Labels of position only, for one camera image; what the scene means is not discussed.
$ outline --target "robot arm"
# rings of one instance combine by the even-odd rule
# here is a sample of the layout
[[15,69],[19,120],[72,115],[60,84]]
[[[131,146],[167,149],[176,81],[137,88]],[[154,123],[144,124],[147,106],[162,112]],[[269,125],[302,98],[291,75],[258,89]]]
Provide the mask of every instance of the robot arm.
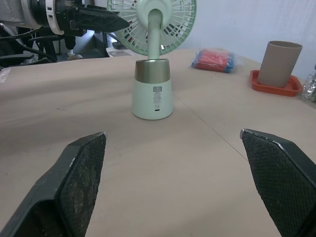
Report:
[[0,0],[0,22],[18,27],[50,27],[56,35],[82,36],[86,30],[114,32],[129,23],[84,0]]

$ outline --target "paper cup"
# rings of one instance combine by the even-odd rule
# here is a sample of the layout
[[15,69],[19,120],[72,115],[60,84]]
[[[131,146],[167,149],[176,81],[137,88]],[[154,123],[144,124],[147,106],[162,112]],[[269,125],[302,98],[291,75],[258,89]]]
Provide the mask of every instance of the paper cup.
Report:
[[285,41],[268,43],[258,76],[262,85],[285,87],[290,80],[303,46]]

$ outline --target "red tray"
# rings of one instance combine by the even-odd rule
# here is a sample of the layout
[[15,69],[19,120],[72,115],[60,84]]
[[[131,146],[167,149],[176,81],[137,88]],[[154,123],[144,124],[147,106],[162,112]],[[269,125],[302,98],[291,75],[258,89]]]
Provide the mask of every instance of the red tray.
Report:
[[291,76],[290,81],[284,88],[272,87],[261,85],[258,83],[259,70],[254,70],[250,72],[250,81],[252,84],[252,89],[260,92],[275,94],[275,95],[284,95],[294,97],[299,92],[303,91],[303,87],[297,77]]

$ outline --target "beige table surface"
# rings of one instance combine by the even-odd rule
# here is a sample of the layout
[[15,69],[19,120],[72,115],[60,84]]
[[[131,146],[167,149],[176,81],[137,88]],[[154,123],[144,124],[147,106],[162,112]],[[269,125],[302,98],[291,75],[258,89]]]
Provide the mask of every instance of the beige table surface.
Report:
[[235,74],[192,69],[195,50],[170,59],[175,111],[160,121],[130,111],[140,56],[18,67],[0,85],[0,228],[64,147],[108,134],[87,237],[279,237],[255,189],[239,132],[293,140],[316,161],[316,109],[253,91]]

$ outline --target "fan base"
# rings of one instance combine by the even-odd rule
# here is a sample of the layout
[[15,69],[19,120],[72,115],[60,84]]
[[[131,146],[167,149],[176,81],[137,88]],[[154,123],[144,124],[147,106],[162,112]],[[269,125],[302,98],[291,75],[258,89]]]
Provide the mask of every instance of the fan base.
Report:
[[173,113],[171,80],[159,84],[134,82],[132,112],[146,120],[159,120]]
[[146,120],[159,120],[173,112],[168,59],[136,62],[132,112]]

